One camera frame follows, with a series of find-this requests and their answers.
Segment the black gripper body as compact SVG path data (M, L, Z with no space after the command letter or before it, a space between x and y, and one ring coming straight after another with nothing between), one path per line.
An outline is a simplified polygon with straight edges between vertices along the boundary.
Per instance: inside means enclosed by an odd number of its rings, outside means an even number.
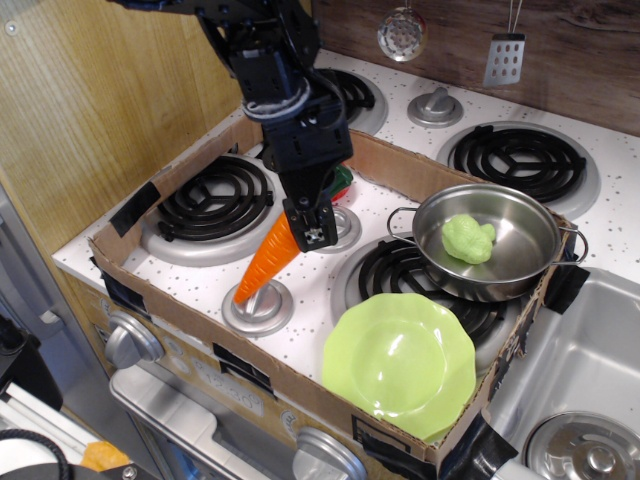
M261 125L268 152L290 207L319 208L335 166L353 154L345 103L332 82L304 82L291 92L271 82L244 82L242 108Z

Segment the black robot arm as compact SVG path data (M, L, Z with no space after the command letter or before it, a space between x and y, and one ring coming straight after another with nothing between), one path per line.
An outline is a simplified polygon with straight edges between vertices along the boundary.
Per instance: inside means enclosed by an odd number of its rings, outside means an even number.
M141 12L198 20L263 132L264 165L279 177L286 219L303 252L338 240L329 180L353 154L339 87L315 67L319 27L297 1L124 1Z

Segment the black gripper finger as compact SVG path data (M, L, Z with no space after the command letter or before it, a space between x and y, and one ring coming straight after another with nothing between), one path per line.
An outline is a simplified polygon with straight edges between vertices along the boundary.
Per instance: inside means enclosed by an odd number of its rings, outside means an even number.
M308 250L334 246L338 241L333 207L321 205L305 214L304 239Z
M283 201L284 213L289 224L290 231L301 252L311 250L312 217L309 210L302 210L294 205L294 202L286 198Z

